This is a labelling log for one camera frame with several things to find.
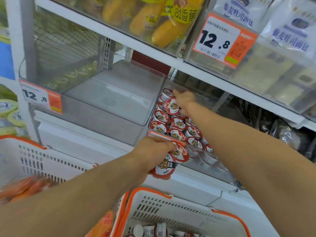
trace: shelf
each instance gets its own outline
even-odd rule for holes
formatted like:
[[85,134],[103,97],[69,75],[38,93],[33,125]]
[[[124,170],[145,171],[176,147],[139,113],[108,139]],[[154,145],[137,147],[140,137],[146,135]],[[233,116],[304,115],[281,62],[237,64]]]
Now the shelf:
[[183,59],[181,58],[175,58],[133,37],[130,37],[120,31],[117,31],[109,26],[106,26],[104,23],[93,20],[85,15],[82,15],[52,0],[35,0],[35,2],[38,6],[40,6],[43,9],[46,9],[59,16],[62,16],[72,22],[75,22],[103,36],[113,39],[114,41],[117,41],[123,45],[126,45],[136,51],[139,51],[143,53],[144,55],[147,55],[162,63],[172,66],[204,82],[207,82],[215,87],[218,87],[246,101],[249,101],[259,107],[262,107],[268,111],[271,111],[275,113],[276,115],[279,115],[280,117],[290,120],[293,123],[302,123],[304,120],[306,120],[304,116],[299,115],[283,106],[280,106],[259,95],[256,95],[250,91],[247,91],[233,83],[230,83],[224,79],[221,79],[217,77],[216,75],[210,74],[200,68],[197,68],[191,64],[188,64],[184,62]]

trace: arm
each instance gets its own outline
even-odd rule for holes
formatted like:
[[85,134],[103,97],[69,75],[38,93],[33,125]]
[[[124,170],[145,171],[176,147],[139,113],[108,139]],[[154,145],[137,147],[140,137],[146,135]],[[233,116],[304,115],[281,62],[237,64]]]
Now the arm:
[[284,142],[199,105],[193,93],[174,93],[182,113],[197,125],[279,235],[316,236],[316,166]]
[[127,155],[0,208],[0,236],[84,237],[175,145],[145,137]]

